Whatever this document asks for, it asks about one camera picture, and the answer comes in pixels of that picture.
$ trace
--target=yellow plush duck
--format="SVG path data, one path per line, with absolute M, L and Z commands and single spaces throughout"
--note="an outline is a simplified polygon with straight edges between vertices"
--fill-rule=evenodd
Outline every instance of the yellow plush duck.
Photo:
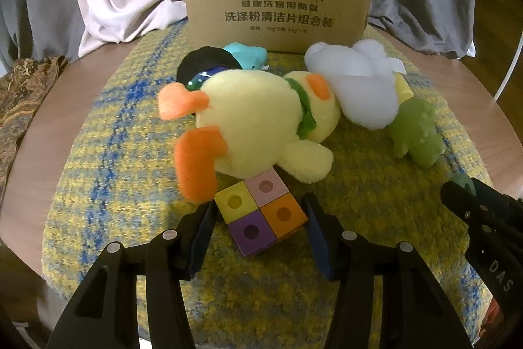
M 171 83 L 159 93 L 159 110 L 163 120 L 196 114 L 196 128 L 174 148 L 180 192 L 194 203 L 214 198 L 215 171 L 249 179 L 277 164 L 303 183 L 325 178 L 333 153 L 320 142 L 341 114 L 321 75 L 241 69 L 221 71 L 194 91 Z

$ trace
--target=patterned fabric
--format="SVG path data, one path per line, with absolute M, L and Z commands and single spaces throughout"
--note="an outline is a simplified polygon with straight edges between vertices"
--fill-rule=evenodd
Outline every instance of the patterned fabric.
M 65 57 L 16 60 L 0 77 L 0 207 L 18 142 L 67 64 Z
M 384 42 L 372 28 L 365 36 Z M 306 185 L 278 172 L 296 198 L 315 192 L 346 229 L 377 244 L 412 242 L 474 338 L 491 296 L 464 259 L 465 226 L 441 204 L 439 189 L 454 171 L 490 180 L 443 97 L 385 45 L 389 55 L 404 61 L 414 93 L 436 105 L 446 154 L 422 171 L 408 157 L 392 157 L 384 131 L 369 131 L 342 117 L 324 142 L 334 152 L 334 165 L 323 181 Z M 44 274 L 64 296 L 72 295 L 110 241 L 145 243 L 194 210 L 178 193 L 171 161 L 173 140 L 194 126 L 194 118 L 163 122 L 155 99 L 190 49 L 183 24 L 145 36 L 108 81 L 82 127 L 43 236 Z M 279 75 L 304 69 L 302 55 L 270 54 L 269 64 Z M 236 182 L 219 177 L 220 189 Z M 146 337 L 144 284 L 138 280 L 139 324 Z M 337 288 L 315 268 L 305 230 L 243 258 L 223 222 L 216 224 L 202 271 L 182 283 L 197 345 L 220 348 L 322 347 Z M 377 347 L 378 338 L 374 328 L 370 347 Z

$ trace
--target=black cap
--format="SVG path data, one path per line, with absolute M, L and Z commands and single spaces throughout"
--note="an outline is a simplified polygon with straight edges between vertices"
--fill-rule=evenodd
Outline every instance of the black cap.
M 176 81 L 187 86 L 198 73 L 215 67 L 242 68 L 236 58 L 225 49 L 204 46 L 185 55 L 176 71 Z

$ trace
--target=white stuffed toy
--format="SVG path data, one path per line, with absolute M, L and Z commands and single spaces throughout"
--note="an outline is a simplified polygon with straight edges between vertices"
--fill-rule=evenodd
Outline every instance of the white stuffed toy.
M 396 76 L 405 74 L 401 60 L 387 57 L 381 43 L 372 39 L 352 48 L 311 45 L 305 53 L 307 70 L 325 77 L 343 114 L 368 129 L 383 129 L 398 112 Z

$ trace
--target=silver rivet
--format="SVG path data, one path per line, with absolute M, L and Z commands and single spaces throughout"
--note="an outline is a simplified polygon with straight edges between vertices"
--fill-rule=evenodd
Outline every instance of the silver rivet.
M 175 230 L 166 230 L 161 236 L 163 239 L 175 239 L 178 233 Z
M 111 243 L 107 246 L 107 251 L 109 253 L 116 253 L 117 251 L 119 251 L 119 249 L 120 249 L 119 243 Z
M 402 241 L 399 244 L 399 248 L 407 253 L 410 253 L 412 250 L 414 250 L 414 246 L 412 246 L 412 244 L 409 243 L 408 241 Z
M 342 232 L 342 237 L 343 239 L 354 241 L 356 238 L 358 238 L 358 234 L 356 234 L 354 231 L 344 231 Z

